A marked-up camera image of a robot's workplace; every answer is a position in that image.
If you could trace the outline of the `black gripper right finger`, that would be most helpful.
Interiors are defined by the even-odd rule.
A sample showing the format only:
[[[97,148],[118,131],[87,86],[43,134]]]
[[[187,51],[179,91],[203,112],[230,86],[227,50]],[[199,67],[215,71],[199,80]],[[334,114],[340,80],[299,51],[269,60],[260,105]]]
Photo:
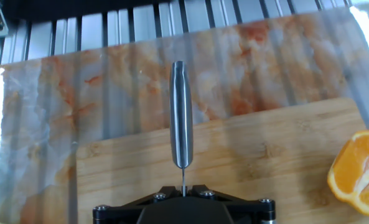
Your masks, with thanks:
[[[194,185],[190,196],[219,202],[226,210],[224,217],[231,218],[233,223],[276,224],[276,203],[269,198],[245,200],[206,185]]]

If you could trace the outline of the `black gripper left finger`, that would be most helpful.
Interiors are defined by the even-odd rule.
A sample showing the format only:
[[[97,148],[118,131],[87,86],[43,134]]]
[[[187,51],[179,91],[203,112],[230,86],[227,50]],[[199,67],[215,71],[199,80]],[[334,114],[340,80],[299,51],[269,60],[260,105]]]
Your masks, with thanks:
[[[137,223],[141,213],[148,205],[181,196],[180,190],[174,186],[168,186],[162,187],[154,194],[122,206],[97,205],[93,208],[93,224]]]

